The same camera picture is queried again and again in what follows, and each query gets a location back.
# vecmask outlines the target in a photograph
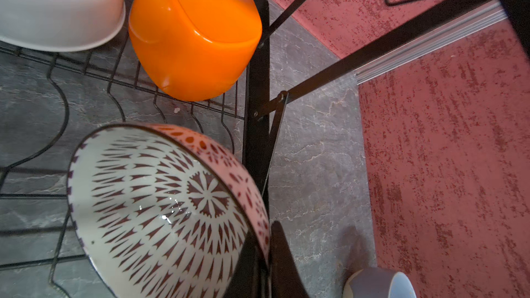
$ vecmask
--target white container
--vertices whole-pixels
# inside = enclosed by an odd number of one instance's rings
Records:
[[[123,0],[0,0],[0,41],[72,52],[112,39],[125,20]]]
[[[370,267],[351,275],[342,298],[416,298],[409,278],[396,270]]]

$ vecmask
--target orange plastic bowl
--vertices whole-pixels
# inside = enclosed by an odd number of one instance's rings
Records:
[[[161,90],[199,101],[235,83],[259,42],[261,19],[253,0],[134,0],[129,33]]]

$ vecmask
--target ceramic bowl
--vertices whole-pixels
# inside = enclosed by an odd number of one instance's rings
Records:
[[[51,52],[86,50],[123,26],[123,0],[0,0],[0,41]]]
[[[174,125],[114,124],[76,149],[68,174],[76,233],[118,298],[222,297],[247,235],[269,253],[269,222],[247,170]]]
[[[153,82],[200,101],[232,87],[261,37],[254,0],[134,0],[132,46]]]
[[[344,285],[342,298],[416,298],[404,273],[385,268],[365,268],[351,275]]]

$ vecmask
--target white bowl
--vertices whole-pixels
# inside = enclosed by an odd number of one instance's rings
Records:
[[[101,127],[77,147],[67,186],[79,242],[118,298],[221,298],[239,261],[250,262],[243,243],[268,260],[269,220],[252,177],[192,130]]]
[[[0,41],[34,50],[87,50],[112,39],[123,0],[0,0]]]

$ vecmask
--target gray mug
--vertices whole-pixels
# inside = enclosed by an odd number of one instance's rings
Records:
[[[407,275],[384,268],[365,268],[346,281],[342,298],[416,298]]]

